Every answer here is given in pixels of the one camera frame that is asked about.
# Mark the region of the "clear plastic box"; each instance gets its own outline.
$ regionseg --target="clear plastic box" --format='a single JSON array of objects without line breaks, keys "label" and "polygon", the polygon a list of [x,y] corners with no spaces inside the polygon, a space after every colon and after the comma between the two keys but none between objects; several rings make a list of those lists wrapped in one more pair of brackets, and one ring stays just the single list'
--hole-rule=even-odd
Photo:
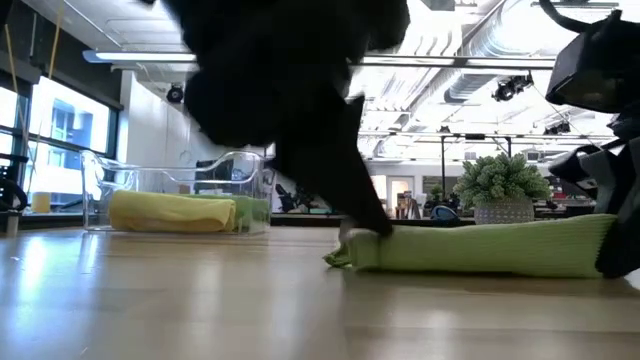
[{"label": "clear plastic box", "polygon": [[210,165],[197,168],[139,167],[82,151],[84,228],[123,231],[114,226],[109,209],[114,194],[125,190],[200,200],[232,199],[236,205],[233,230],[218,233],[264,232],[271,220],[274,179],[274,172],[264,165],[263,157],[245,151],[226,153]]}]

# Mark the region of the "desk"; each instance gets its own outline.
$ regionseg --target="desk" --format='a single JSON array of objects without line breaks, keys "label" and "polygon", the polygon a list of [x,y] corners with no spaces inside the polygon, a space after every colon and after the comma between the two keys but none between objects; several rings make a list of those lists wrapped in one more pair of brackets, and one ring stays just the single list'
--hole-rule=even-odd
[{"label": "desk", "polygon": [[[636,360],[625,281],[354,274],[337,229],[0,240],[0,358]],[[640,274],[629,278],[640,286]]]}]

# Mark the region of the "ceiling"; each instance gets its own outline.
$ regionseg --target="ceiling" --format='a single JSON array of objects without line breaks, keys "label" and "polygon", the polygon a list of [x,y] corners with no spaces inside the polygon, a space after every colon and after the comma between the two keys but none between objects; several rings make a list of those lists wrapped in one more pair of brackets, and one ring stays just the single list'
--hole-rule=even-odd
[{"label": "ceiling", "polygon": [[[61,0],[23,0],[55,21]],[[62,0],[62,27],[88,46],[103,51],[188,51],[180,29],[161,4],[148,8],[138,0]],[[456,0],[454,12],[431,11],[421,0],[408,0],[411,24],[402,55],[553,56],[573,34],[549,20],[534,0]],[[598,1],[596,8],[561,8],[560,12],[593,22],[613,7],[623,18],[638,20],[637,0]],[[503,4],[492,12],[498,4]],[[171,83],[184,82],[194,70],[184,64],[139,64],[131,68],[138,80],[164,97]],[[452,132],[485,134],[543,134],[546,127],[571,122],[573,135],[610,135],[609,116],[544,100],[550,72],[532,73],[535,85],[509,102],[496,102],[491,94],[497,82],[522,72],[434,68],[364,67],[356,71],[351,95],[364,92],[367,106],[362,131],[412,131],[433,133],[441,126]],[[367,157],[437,158],[440,144],[418,136],[361,136],[358,142]],[[575,141],[536,139],[514,144],[514,152],[527,149],[571,149]],[[502,151],[503,143],[454,141],[447,144],[447,158],[464,159]]]}]

